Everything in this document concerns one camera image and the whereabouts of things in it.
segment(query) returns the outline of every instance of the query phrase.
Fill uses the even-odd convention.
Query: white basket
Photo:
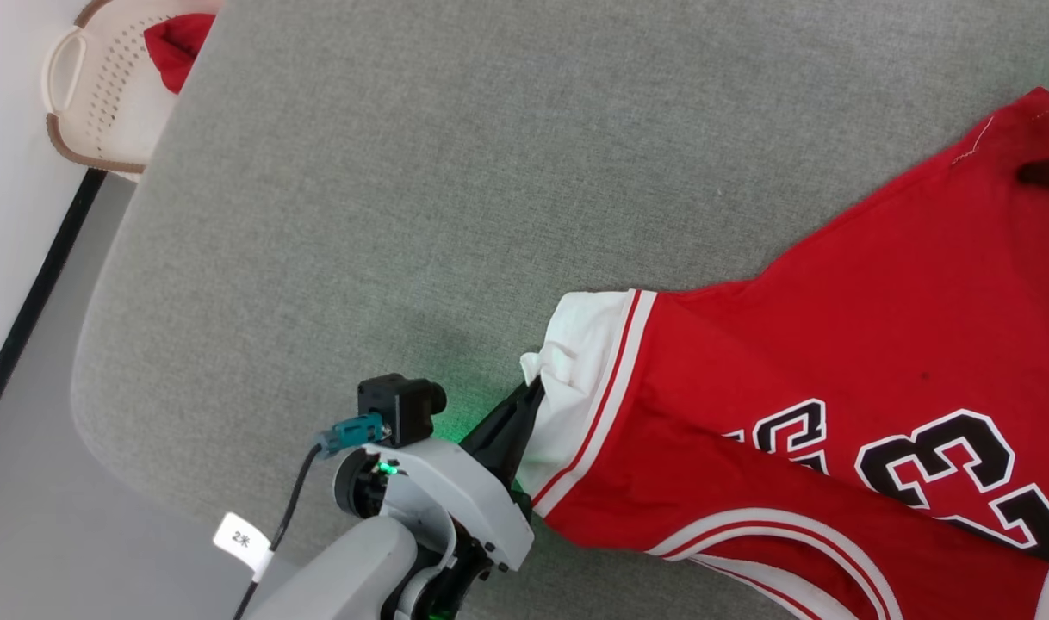
[[[189,13],[216,15],[222,0],[94,0],[43,66],[46,129],[68,161],[140,174],[162,136],[176,94],[162,83],[143,33]],[[76,67],[60,66],[77,46]],[[56,84],[61,74],[67,84]]]

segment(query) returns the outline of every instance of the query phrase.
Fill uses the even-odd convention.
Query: red jersey
[[[800,618],[1049,619],[1044,158],[1039,89],[752,280],[568,295],[537,513]]]

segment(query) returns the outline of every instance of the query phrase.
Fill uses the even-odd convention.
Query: cable
[[[299,494],[303,491],[303,483],[306,483],[306,474],[309,473],[311,466],[315,463],[315,458],[317,458],[317,454],[320,451],[321,444],[315,444],[315,447],[311,448],[306,458],[303,459],[303,467],[299,470],[296,486],[292,489],[292,498],[287,499],[287,510],[283,512],[283,518],[280,519],[280,526],[276,529],[276,535],[272,537],[272,546],[267,547],[270,552],[276,552],[279,549],[280,541],[283,540],[283,535],[287,533],[287,526],[292,523],[292,517],[296,515],[296,506],[299,504]],[[253,599],[253,594],[256,592],[257,581],[254,580],[249,584],[249,589],[245,589],[245,595],[241,597],[241,604],[238,605],[238,611],[234,614],[233,620],[241,620],[245,608],[249,607],[249,601]]]

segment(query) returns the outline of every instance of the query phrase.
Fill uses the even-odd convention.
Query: teal connector
[[[316,444],[321,446],[320,459],[326,459],[344,448],[373,444],[376,441],[383,441],[383,418],[379,413],[357,415],[315,435]]]

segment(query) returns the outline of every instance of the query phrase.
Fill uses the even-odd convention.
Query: gray floor
[[[0,403],[0,619],[230,618],[249,581],[211,527],[140,497],[72,427],[73,348],[133,188],[104,184]],[[257,602],[292,572],[273,564]]]

